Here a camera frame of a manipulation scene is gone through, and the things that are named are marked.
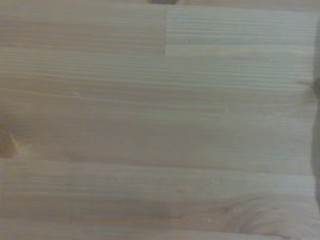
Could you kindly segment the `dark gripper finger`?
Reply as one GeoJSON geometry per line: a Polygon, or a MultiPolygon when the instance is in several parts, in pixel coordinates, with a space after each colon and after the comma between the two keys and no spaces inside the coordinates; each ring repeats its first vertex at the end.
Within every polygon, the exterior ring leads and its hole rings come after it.
{"type": "Polygon", "coordinates": [[[315,119],[312,128],[311,166],[316,179],[320,178],[320,43],[315,44],[312,90],[315,96],[315,119]]]}

